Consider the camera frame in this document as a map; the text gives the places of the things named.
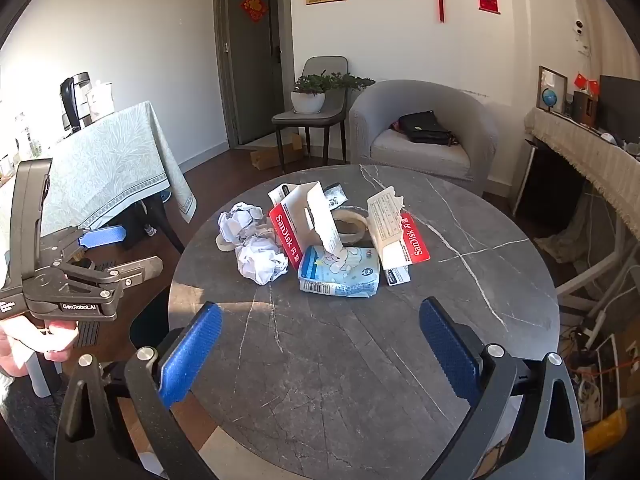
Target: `white mug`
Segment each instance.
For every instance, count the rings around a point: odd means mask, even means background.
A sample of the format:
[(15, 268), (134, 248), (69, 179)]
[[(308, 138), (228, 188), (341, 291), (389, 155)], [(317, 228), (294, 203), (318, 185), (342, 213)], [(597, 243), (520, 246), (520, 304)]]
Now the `white mug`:
[(87, 93), (86, 99), (89, 103), (89, 112), (93, 122), (116, 111), (113, 105), (111, 83), (101, 84), (100, 81), (96, 81), (96, 85)]

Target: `gray chair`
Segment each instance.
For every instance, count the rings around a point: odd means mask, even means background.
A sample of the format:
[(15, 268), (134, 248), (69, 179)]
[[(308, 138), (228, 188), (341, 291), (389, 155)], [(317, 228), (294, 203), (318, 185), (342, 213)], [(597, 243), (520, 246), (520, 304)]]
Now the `gray chair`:
[[(346, 74), (349, 71), (349, 63), (342, 56), (312, 57), (306, 63), (302, 75), (327, 75), (332, 73)], [(329, 163), (329, 131), (334, 124), (340, 123), (340, 134), (342, 136), (342, 160), (347, 162), (347, 140), (344, 131), (344, 121), (347, 118), (347, 90), (340, 88), (330, 90), (326, 94), (324, 105), (317, 114), (297, 114), (291, 110), (278, 114), (271, 119), (276, 126), (276, 139), (278, 141), (278, 154), (280, 155), (280, 166), (285, 172), (284, 152), (282, 151), (282, 129), (287, 127), (304, 128), (306, 133), (306, 150), (311, 154), (311, 138), (309, 128), (324, 128), (324, 150), (322, 154), (323, 163)]]
[[(433, 110), (459, 146), (415, 144), (390, 129), (401, 116)], [(463, 91), (427, 81), (391, 80), (367, 88), (351, 107), (351, 163), (406, 168), (482, 195), (498, 131), (487, 108)]]

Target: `round table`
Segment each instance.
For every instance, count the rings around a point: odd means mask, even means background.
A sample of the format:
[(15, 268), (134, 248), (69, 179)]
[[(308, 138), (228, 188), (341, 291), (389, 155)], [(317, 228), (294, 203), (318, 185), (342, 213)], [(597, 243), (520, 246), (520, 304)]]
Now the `round table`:
[[(373, 298), (333, 298), (300, 292), (290, 268), (257, 286), (239, 274), (234, 253), (218, 250), (221, 211), (246, 202), (268, 213), (270, 190), (316, 181), (340, 182), (353, 208), (388, 186), (404, 196), (431, 254), (410, 267), (411, 283), (387, 286), (381, 276)], [(222, 335), (192, 390), (236, 442), (314, 480), (418, 480), (469, 407), (420, 331), (428, 296), (513, 356), (542, 359), (558, 346), (554, 284), (522, 231), (458, 186), (386, 166), (300, 171), (229, 202), (184, 251), (169, 318), (171, 328), (185, 326), (205, 301), (224, 310)], [(500, 438), (515, 412), (503, 417)]]

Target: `blue globe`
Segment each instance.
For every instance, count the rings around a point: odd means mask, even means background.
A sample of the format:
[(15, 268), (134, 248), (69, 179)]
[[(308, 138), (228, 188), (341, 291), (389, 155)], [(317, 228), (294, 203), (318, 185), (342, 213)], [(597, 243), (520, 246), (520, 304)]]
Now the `blue globe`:
[(558, 96), (551, 88), (545, 88), (542, 91), (542, 101), (549, 108), (553, 108), (558, 102)]

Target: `yellow object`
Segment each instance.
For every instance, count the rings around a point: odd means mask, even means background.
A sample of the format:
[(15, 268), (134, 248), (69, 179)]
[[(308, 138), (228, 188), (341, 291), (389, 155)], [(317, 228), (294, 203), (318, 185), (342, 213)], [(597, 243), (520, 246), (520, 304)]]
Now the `yellow object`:
[(626, 433), (626, 412), (622, 408), (584, 432), (584, 452), (594, 455), (615, 446)]

